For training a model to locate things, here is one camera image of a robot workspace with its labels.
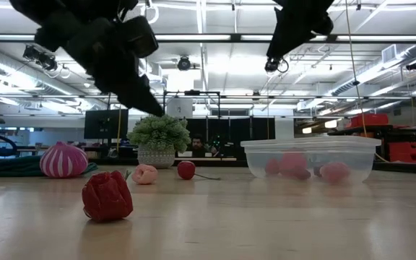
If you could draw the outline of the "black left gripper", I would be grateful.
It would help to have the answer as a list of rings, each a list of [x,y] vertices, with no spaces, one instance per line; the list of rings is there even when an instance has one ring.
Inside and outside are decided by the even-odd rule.
[[[139,74],[139,60],[126,49],[117,25],[104,17],[83,22],[75,16],[50,16],[35,34],[35,42],[50,51],[63,48],[92,76],[102,92],[114,92],[127,108],[162,116],[162,106],[150,92],[148,77]]]

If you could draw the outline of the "light pink garlic toy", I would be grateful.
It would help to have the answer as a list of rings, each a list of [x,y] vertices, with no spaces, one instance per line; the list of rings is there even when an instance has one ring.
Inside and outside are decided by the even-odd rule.
[[[139,185],[153,184],[158,177],[158,171],[151,165],[139,164],[131,174],[133,182]]]

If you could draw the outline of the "red cherry toy with stem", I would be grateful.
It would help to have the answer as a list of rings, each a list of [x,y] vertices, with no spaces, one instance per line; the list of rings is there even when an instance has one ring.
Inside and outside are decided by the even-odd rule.
[[[198,177],[209,179],[209,180],[215,180],[215,181],[221,180],[221,178],[212,178],[212,177],[207,177],[207,176],[197,174],[196,165],[191,161],[179,162],[179,164],[177,165],[177,173],[180,178],[182,178],[183,180],[187,180],[187,181],[191,180],[194,176],[198,176]]]

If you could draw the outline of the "purple white striped onion toy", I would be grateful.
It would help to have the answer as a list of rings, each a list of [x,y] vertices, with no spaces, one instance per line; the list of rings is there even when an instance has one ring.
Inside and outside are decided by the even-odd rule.
[[[40,159],[41,172],[50,178],[80,176],[88,166],[86,153],[78,147],[57,142]]]

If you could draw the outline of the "red bell pepper toy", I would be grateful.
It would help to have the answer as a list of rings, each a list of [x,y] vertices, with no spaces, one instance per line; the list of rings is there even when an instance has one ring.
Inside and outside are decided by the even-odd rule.
[[[131,192],[120,171],[93,175],[82,189],[84,213],[96,222],[128,217],[133,212]]]

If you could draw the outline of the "round red tomato toy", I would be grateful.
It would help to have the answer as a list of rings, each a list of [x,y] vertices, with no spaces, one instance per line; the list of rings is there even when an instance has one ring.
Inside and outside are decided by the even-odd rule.
[[[307,168],[306,155],[302,152],[286,152],[279,160],[279,172],[283,176],[292,176],[293,173]]]

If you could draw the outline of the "small pink raspberry toy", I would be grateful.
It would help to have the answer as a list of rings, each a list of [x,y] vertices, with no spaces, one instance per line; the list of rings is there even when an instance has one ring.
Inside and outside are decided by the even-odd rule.
[[[278,176],[280,174],[280,165],[276,158],[271,158],[266,163],[264,171],[267,176]]]

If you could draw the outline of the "clear plastic tupperware container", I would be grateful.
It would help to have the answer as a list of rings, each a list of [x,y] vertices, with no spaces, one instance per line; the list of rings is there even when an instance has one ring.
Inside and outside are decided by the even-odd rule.
[[[327,183],[323,178],[313,174],[313,168],[341,162],[350,168],[350,174],[346,180],[335,184],[354,184],[363,182],[370,175],[376,148],[381,145],[381,141],[361,136],[323,136],[244,141],[240,145],[244,148],[249,170],[257,178],[282,177],[299,181],[293,175],[287,177],[281,173],[277,176],[267,176],[264,168],[271,158],[276,158],[279,162],[286,152],[302,152],[307,159],[306,170],[311,173],[311,177],[306,181],[317,180]]]

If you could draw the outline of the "white box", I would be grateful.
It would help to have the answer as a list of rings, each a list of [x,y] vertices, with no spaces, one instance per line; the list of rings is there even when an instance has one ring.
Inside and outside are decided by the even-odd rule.
[[[174,118],[192,118],[193,100],[191,98],[171,98],[166,105],[166,113]]]

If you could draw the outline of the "green plant in white pot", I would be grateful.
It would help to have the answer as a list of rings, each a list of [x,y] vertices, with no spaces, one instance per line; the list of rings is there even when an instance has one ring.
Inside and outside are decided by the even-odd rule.
[[[148,116],[136,122],[127,137],[137,146],[139,164],[157,169],[169,168],[177,152],[185,152],[189,144],[187,121],[171,116]]]

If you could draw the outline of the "person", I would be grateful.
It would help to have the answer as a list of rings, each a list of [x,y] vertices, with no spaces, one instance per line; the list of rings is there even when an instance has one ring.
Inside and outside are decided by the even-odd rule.
[[[201,134],[192,136],[190,151],[192,157],[206,157],[208,153],[214,157],[217,154],[217,149],[215,147],[205,145]]]

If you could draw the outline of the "red crate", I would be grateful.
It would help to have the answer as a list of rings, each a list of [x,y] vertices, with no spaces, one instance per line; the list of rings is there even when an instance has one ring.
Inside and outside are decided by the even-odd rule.
[[[364,113],[357,114],[350,118],[349,122],[345,125],[346,129],[353,129],[363,126],[384,126],[389,124],[388,116],[384,113]]]

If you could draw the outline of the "black partition panels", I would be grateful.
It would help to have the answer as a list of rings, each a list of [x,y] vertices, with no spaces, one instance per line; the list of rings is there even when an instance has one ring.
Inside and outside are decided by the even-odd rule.
[[[245,160],[241,142],[275,138],[273,118],[197,118],[188,119],[189,136],[201,134],[206,146],[215,147],[214,157],[233,157]]]

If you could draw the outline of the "red bin stack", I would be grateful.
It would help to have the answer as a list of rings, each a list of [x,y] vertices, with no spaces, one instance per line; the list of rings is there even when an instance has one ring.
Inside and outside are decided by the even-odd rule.
[[[416,142],[389,143],[391,162],[416,163]]]

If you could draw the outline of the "black overhead frame beam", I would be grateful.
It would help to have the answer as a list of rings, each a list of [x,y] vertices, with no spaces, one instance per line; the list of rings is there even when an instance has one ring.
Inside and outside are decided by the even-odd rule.
[[[269,34],[157,34],[161,43],[268,43],[272,39]],[[0,43],[31,43],[32,34],[0,34]],[[317,35],[306,43],[330,44],[414,44],[416,35]]]

